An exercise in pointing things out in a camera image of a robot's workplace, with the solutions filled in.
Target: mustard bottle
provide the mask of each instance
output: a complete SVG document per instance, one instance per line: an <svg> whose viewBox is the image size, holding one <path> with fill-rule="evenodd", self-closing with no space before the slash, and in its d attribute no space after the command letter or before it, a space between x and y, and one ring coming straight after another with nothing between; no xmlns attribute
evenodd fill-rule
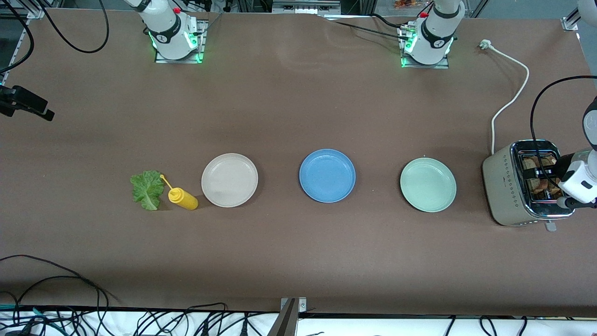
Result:
<svg viewBox="0 0 597 336"><path fill-rule="evenodd" d="M199 201L193 195L187 193L186 191L182 190L181 188L172 188L170 183L166 181L166 178L163 175L159 176L166 182L166 184L170 187L170 191L168 192L168 199L170 202L174 204L178 204L179 206L187 209L187 210L195 210L199 206Z"/></svg>

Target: brown table surface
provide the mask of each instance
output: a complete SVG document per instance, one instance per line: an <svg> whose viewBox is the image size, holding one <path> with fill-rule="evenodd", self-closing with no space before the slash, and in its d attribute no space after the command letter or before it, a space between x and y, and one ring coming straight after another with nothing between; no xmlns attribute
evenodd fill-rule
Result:
<svg viewBox="0 0 597 336"><path fill-rule="evenodd" d="M101 12L52 14L78 46L102 41ZM109 18L110 40L92 55L70 49L47 20L31 24L35 51L7 84L49 100L56 117L17 112L0 123L2 255L73 268L118 296L116 306L276 310L280 297L300 296L323 312L597 315L596 213L580 210L556 233L501 227L482 182L490 119L524 71L476 46L491 39L531 69L497 120L501 148L530 137L543 86L589 73L577 35L557 20L463 20L450 69L439 71L403 69L392 38L311 15L224 14L203 64L157 65L137 13ZM588 146L581 116L594 96L586 80L551 89L538 136L562 153ZM298 183L302 159L320 148L355 164L356 187L339 203L317 203ZM166 194L160 211L133 203L131 175L156 169L201 195L204 167L227 152L259 170L245 205L200 197L190 212ZM401 169L423 156L456 177L445 211L415 210L398 188ZM13 290L59 274L25 260L0 270L0 287ZM23 304L94 305L94 295L56 280Z"/></svg>

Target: plate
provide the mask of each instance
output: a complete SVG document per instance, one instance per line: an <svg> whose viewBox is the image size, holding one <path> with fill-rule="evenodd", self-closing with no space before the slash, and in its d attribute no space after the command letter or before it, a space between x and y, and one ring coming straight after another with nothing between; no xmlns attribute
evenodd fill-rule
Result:
<svg viewBox="0 0 597 336"><path fill-rule="evenodd" d="M456 180L445 164L422 157L404 167L400 189L412 206L425 212L438 212L454 201Z"/></svg>
<svg viewBox="0 0 597 336"><path fill-rule="evenodd" d="M298 179L305 193L322 203L334 203L350 194L356 182L350 159L335 149L320 149L303 160Z"/></svg>
<svg viewBox="0 0 597 336"><path fill-rule="evenodd" d="M239 206L251 198L257 189L257 168L246 156L222 154L205 167L201 176L203 194L221 207Z"/></svg>

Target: lettuce leaf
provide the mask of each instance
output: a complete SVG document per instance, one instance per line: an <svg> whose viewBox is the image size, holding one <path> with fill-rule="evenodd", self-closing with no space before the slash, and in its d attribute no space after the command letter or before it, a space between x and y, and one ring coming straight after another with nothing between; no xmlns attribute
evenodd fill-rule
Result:
<svg viewBox="0 0 597 336"><path fill-rule="evenodd" d="M141 202L145 210L158 210L159 196L164 192L164 182L157 170L147 170L139 175L131 176L133 184L133 200Z"/></svg>

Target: white robotic arm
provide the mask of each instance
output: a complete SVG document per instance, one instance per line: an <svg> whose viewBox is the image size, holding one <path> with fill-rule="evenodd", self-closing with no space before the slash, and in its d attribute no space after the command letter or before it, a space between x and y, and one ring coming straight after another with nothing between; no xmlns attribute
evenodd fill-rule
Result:
<svg viewBox="0 0 597 336"><path fill-rule="evenodd" d="M591 148L565 155L554 166L559 175L565 171L558 186L570 197L558 199L563 208L597 208L597 97L584 112L583 131Z"/></svg>
<svg viewBox="0 0 597 336"><path fill-rule="evenodd" d="M198 47L193 36L196 18L174 10L168 0L124 0L141 15L149 29L153 46L166 59L186 57Z"/></svg>
<svg viewBox="0 0 597 336"><path fill-rule="evenodd" d="M414 21L416 34L404 51L424 65L440 62L450 50L464 11L461 0L436 0L429 16Z"/></svg>

